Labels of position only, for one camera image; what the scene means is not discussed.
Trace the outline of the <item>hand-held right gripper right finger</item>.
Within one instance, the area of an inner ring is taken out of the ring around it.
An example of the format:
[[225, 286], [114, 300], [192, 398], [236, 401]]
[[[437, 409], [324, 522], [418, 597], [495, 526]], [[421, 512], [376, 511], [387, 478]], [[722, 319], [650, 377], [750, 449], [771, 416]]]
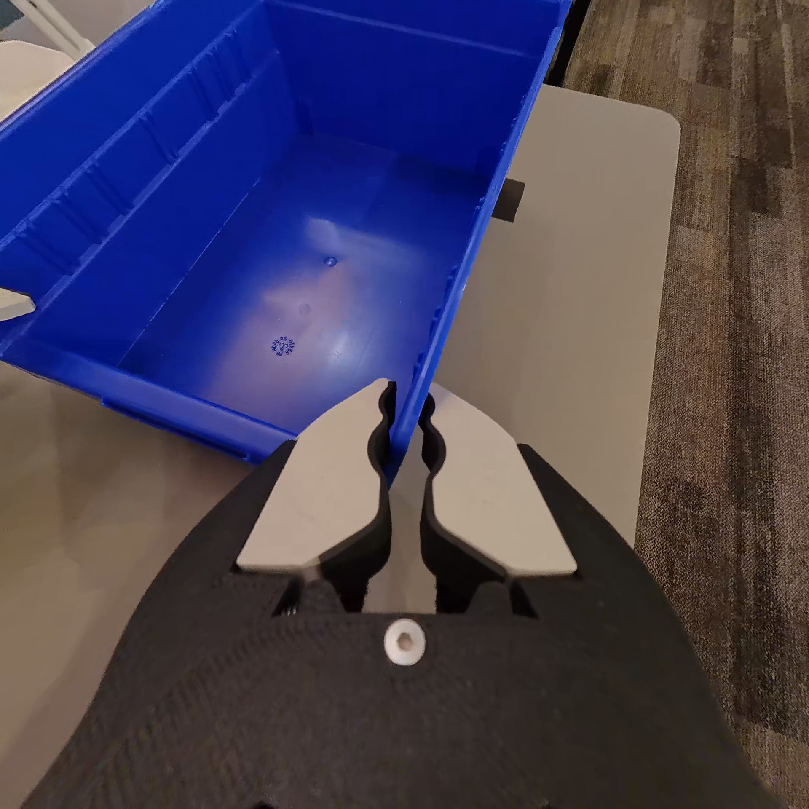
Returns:
[[518, 585], [568, 579], [578, 566], [517, 441], [439, 385], [419, 426], [428, 470], [420, 550], [435, 579], [436, 612], [466, 612], [479, 587], [493, 583], [506, 589], [512, 611], [530, 615]]

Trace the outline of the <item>black tape strip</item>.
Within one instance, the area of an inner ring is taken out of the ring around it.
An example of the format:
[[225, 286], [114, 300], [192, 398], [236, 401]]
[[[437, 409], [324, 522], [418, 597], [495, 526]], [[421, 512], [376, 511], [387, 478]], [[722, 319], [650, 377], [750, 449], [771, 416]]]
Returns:
[[525, 183], [517, 179], [505, 178], [493, 208], [492, 218], [513, 223], [524, 191]]

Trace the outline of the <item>grey desk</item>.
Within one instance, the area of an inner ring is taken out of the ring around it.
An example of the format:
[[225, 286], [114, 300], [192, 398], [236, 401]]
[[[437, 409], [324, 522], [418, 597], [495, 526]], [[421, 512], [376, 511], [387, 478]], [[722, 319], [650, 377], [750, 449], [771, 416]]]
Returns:
[[[544, 86], [435, 382], [635, 543], [680, 126]], [[1, 806], [96, 692], [164, 562], [253, 467], [2, 364]]]

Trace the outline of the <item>blue plastic bin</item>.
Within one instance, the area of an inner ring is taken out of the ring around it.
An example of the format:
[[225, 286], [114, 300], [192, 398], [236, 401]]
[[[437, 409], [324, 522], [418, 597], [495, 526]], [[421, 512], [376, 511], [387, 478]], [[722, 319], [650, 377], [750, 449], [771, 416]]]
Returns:
[[150, 5], [2, 123], [2, 360], [250, 462], [389, 379], [395, 476], [570, 6]]

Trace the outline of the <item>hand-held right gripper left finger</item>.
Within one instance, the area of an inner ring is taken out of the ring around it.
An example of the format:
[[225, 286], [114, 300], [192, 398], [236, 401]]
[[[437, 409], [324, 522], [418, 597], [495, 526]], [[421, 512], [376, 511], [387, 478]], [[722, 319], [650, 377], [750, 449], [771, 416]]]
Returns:
[[322, 579], [346, 611], [362, 611], [391, 552], [385, 465], [396, 390], [377, 379], [298, 435], [236, 559], [240, 571]]

